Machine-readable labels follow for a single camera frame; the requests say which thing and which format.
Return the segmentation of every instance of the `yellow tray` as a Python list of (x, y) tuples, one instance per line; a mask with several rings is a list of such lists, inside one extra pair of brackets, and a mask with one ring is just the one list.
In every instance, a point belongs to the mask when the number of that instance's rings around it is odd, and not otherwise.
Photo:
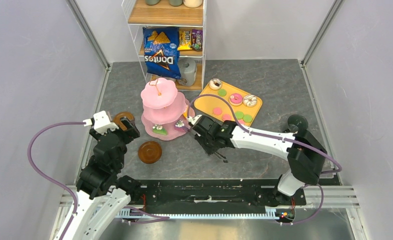
[[(221, 89), (224, 89), (227, 92), (226, 96), (222, 96), (222, 98), (224, 100), (226, 100), (228, 103), (230, 103), (228, 99), (231, 96), (231, 94), (237, 93), (237, 94), (242, 95), (242, 97), (245, 97), (246, 95), (250, 94), (250, 93), (248, 93), (248, 92), (246, 92), (246, 91), (244, 91), (242, 89), (239, 89), (239, 88), (237, 88), (237, 87), (235, 87), (233, 85), (230, 85), (229, 83), (226, 83), (224, 81), (221, 81), (221, 83), (222, 83)], [(214, 94), (214, 95), (219, 96), (218, 91), (219, 90), (211, 89), (209, 87), (209, 84), (207, 84), (205, 86), (204, 90), (202, 90), (200, 95), (203, 95), (203, 94)], [(222, 116), (224, 114), (229, 114), (230, 116), (232, 116), (231, 110), (228, 108), (226, 103), (224, 103), (222, 100), (220, 100), (218, 98), (215, 98), (215, 97), (205, 96), (205, 97), (198, 98), (195, 101), (194, 105), (195, 105), (195, 108), (197, 108), (198, 110), (200, 110), (200, 111), (204, 112), (205, 114), (210, 115), (210, 116), (212, 116), (212, 117), (214, 117), (214, 118), (216, 118), (216, 119), (218, 119), (218, 120), (220, 120), (222, 122), (223, 122)], [(234, 112), (241, 111), (241, 112), (243, 112), (244, 115), (246, 115), (246, 114), (251, 115), (252, 121), (251, 122), (245, 122), (245, 126), (250, 127), (251, 124), (254, 122), (254, 119), (256, 118), (257, 114), (259, 113), (259, 110), (262, 107), (262, 105), (263, 105), (263, 101), (257, 96), (257, 104), (255, 106), (253, 106), (253, 107), (245, 106), (242, 103), (239, 106), (232, 105), (232, 108), (233, 108)], [(213, 109), (216, 108), (216, 107), (221, 108), (222, 114), (215, 115), (213, 113)]]

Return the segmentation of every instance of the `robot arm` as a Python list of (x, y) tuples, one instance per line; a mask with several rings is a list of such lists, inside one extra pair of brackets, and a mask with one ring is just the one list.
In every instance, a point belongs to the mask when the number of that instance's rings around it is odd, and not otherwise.
[[(126, 145), (138, 138), (140, 133), (133, 119), (121, 117), (114, 123), (110, 115), (101, 111), (86, 119), (85, 126), (93, 126), (89, 134), (97, 140), (87, 166), (82, 169), (77, 181), (77, 212), (70, 207), (67, 216), (75, 215), (64, 240), (98, 239), (119, 211), (131, 201), (139, 182), (129, 176), (117, 179), (124, 166)], [(97, 206), (105, 202), (94, 215)], [(63, 222), (55, 240), (68, 224)]]
[[(280, 177), (276, 186), (285, 196), (293, 196), (306, 184), (316, 185), (319, 182), (325, 158), (310, 149), (283, 141), (284, 138), (298, 140), (326, 153), (323, 146), (307, 130), (276, 133), (245, 127), (248, 133), (234, 121), (225, 121), (220, 125), (204, 115), (197, 115), (190, 119), (189, 123), (196, 132), (195, 139), (209, 155), (215, 154), (221, 148), (253, 149), (287, 160), (290, 170)], [(276, 136), (278, 139), (251, 133)]]

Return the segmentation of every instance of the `doritos bag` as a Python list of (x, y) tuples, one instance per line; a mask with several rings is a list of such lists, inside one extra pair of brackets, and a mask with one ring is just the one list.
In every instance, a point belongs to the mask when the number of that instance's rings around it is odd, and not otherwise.
[(143, 28), (144, 59), (148, 73), (181, 79), (179, 71), (179, 28)]

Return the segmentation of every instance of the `jar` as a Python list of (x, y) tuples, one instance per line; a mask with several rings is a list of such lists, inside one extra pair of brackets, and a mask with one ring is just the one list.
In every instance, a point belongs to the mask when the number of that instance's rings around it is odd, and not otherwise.
[(160, 0), (145, 0), (145, 3), (147, 5), (156, 5), (159, 2), (160, 2)]
[(173, 7), (178, 7), (178, 6), (182, 5), (183, 0), (168, 0), (168, 2), (169, 2), (170, 5), (172, 5)]
[(183, 4), (188, 8), (198, 8), (203, 4), (203, 0), (183, 0)]

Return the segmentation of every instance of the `white wall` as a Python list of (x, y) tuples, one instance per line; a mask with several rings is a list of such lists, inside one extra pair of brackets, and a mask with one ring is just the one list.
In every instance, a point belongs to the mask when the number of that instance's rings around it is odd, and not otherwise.
[(393, 239), (393, 0), (344, 1), (308, 76), (365, 229)]
[[(109, 62), (138, 60), (122, 1), (77, 0)], [(208, 60), (302, 59), (334, 0), (207, 2)]]
[[(47, 240), (63, 190), (29, 165), (32, 136), (92, 116), (104, 68), (63, 0), (0, 0), (0, 240)], [(37, 166), (72, 184), (87, 130), (61, 126), (32, 149)]]

